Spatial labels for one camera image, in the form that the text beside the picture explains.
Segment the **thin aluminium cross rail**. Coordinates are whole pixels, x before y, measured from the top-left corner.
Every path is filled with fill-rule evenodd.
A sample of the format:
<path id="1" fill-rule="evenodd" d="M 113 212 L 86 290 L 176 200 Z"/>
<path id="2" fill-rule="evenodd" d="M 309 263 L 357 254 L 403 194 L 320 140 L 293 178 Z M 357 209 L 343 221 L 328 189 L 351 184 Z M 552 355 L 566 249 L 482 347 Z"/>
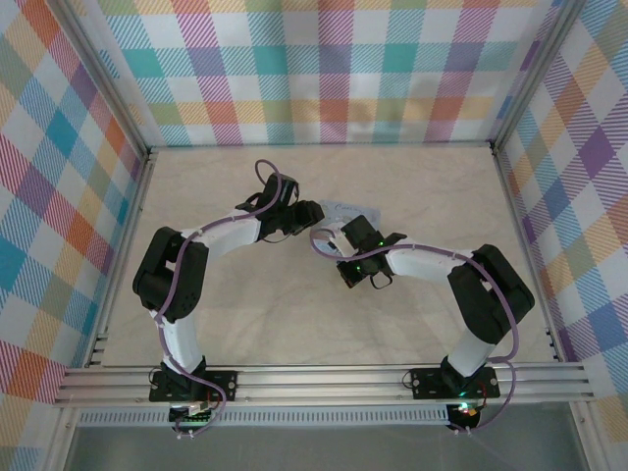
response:
<path id="1" fill-rule="evenodd" d="M 342 148 L 342 147 L 371 147 L 371 146 L 384 146 L 384 147 L 401 147 L 401 146 L 414 146 L 420 148 L 491 148 L 494 144 L 491 140 L 455 140 L 455 141 L 407 141 L 407 142 L 324 142 L 314 143 L 305 142 L 297 144 L 240 144 L 240 145 L 194 145 L 194 146 L 152 146 L 150 147 L 151 154 L 157 154 L 159 152 L 166 151 L 200 151 L 200 150 L 235 150 L 235 149 L 292 149 L 292 148 Z"/>

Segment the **long aluminium base rail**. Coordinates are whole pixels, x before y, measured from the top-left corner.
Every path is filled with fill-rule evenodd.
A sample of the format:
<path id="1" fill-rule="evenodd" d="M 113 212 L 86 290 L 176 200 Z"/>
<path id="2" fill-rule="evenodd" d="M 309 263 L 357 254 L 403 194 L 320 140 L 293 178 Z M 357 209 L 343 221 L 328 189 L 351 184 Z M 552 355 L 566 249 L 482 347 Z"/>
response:
<path id="1" fill-rule="evenodd" d="M 416 398 L 410 371 L 426 365 L 227 366 L 216 368 L 229 392 L 229 406 L 353 406 L 424 403 L 456 404 L 450 398 Z M 516 403 L 591 401 L 595 394 L 579 363 L 523 363 L 494 367 L 496 397 Z M 60 407 L 172 404 L 154 367 L 69 370 L 57 393 Z"/>

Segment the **aluminium side rail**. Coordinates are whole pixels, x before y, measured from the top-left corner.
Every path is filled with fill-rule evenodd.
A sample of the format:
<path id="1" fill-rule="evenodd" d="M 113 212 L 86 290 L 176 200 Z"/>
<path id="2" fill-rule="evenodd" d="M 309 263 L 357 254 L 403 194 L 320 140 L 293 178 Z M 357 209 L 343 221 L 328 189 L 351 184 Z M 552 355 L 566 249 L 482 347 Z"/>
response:
<path id="1" fill-rule="evenodd" d="M 512 265 L 517 267 L 522 280 L 526 283 L 535 298 L 535 307 L 532 309 L 531 313 L 525 317 L 522 325 L 524 327 L 531 326 L 529 318 L 532 318 L 535 320 L 535 326 L 539 329 L 543 329 L 541 334 L 535 335 L 534 342 L 530 343 L 531 351 L 541 350 L 543 353 L 550 355 L 550 362 L 563 362 L 565 360 L 564 352 L 562 351 L 559 339 L 556 337 L 556 329 L 550 315 L 547 297 L 536 271 L 533 253 L 524 226 L 519 218 L 515 195 L 508 183 L 503 158 L 493 142 L 490 142 L 489 148 L 505 199 L 508 215 L 514 229 L 517 250 L 521 253 L 521 262 L 512 263 Z"/>
<path id="2" fill-rule="evenodd" d="M 104 351 L 104 344 L 108 339 L 110 320 L 114 312 L 119 291 L 124 282 L 133 239 L 143 209 L 143 203 L 152 179 L 155 161 L 158 154 L 159 152 L 155 149 L 150 149 L 141 164 L 137 187 L 131 201 L 128 217 L 123 226 L 124 230 L 120 239 L 120 247 L 116 257 L 114 258 L 111 277 L 106 285 L 102 305 L 94 318 L 91 334 L 86 344 L 85 355 L 79 365 L 80 369 L 100 366 L 102 363 L 101 360 L 94 360 L 93 357 L 98 356 Z"/>

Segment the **aluminium corner post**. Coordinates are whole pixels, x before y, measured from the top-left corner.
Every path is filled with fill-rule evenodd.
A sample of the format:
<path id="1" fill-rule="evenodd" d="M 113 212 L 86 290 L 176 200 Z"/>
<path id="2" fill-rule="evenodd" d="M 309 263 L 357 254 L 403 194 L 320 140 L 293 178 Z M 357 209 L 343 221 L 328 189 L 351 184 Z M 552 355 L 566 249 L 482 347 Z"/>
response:
<path id="1" fill-rule="evenodd" d="M 524 59 L 527 69 L 513 90 L 503 117 L 497 120 L 495 136 L 490 140 L 490 147 L 495 158 L 499 156 L 513 135 L 525 109 L 586 3 L 587 0 L 560 0 L 551 22 L 541 27 L 541 38 L 533 41 L 536 46 L 529 49 Z"/>
<path id="2" fill-rule="evenodd" d="M 142 137 L 135 120 L 127 109 L 126 102 L 114 85 L 103 60 L 86 34 L 79 17 L 74 13 L 69 0 L 45 0 L 45 3 L 75 47 L 83 66 L 102 93 L 131 146 L 143 159 L 146 159 L 150 155 L 150 147 Z"/>

